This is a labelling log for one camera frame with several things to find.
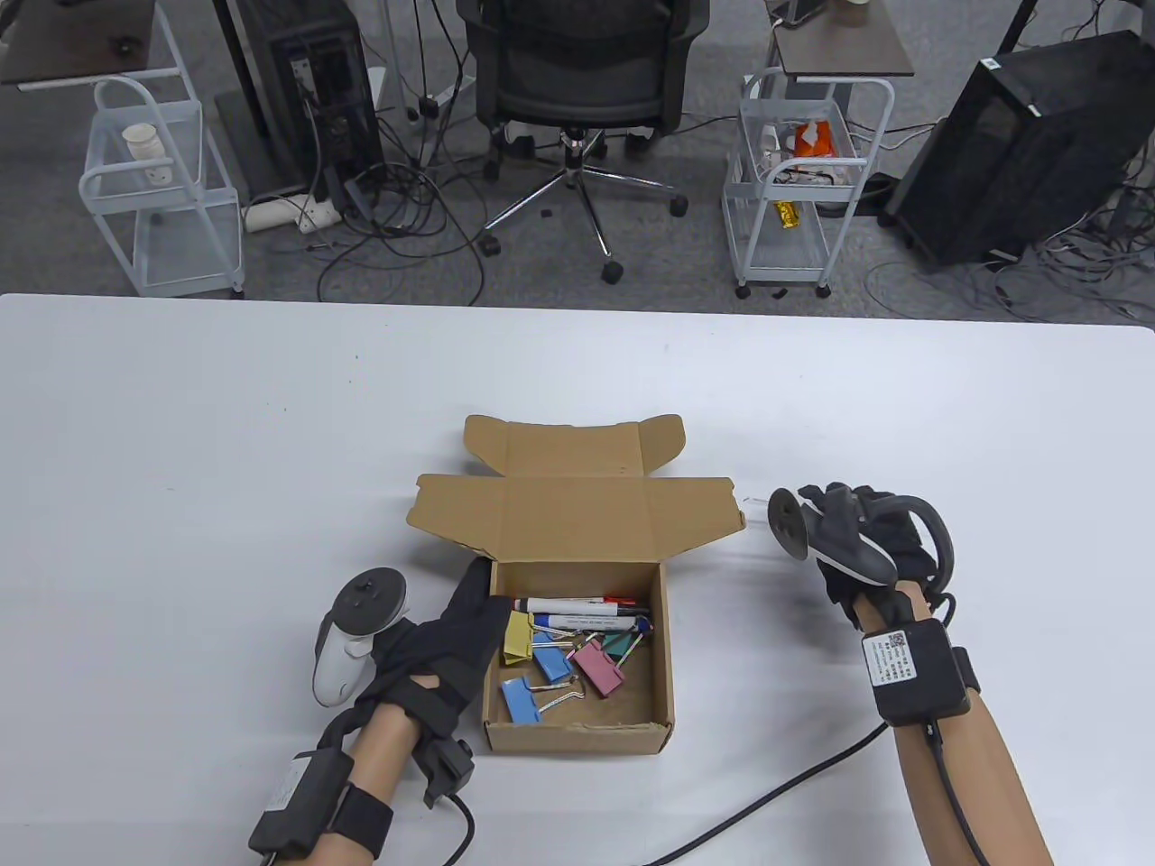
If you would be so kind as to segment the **person's left hand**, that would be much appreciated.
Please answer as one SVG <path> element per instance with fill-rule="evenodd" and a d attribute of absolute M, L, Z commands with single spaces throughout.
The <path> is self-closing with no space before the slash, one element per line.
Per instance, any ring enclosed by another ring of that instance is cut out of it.
<path fill-rule="evenodd" d="M 352 727 L 367 725 L 377 706 L 397 706 L 422 736 L 448 739 L 459 716 L 478 697 L 502 645 L 512 600 L 490 593 L 491 559 L 475 557 L 442 614 L 422 624 L 400 619 L 373 643 L 375 675 L 355 701 Z"/>

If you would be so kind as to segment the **person's right hand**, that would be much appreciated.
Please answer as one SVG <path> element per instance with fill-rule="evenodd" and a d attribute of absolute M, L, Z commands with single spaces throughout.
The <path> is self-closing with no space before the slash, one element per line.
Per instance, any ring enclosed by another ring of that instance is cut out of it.
<path fill-rule="evenodd" d="M 859 595 L 882 600 L 900 581 L 925 587 L 936 577 L 936 557 L 921 544 L 910 512 L 880 514 L 874 506 L 891 492 L 830 483 L 803 486 L 798 497 L 827 597 L 855 627 L 860 627 L 854 609 Z"/>

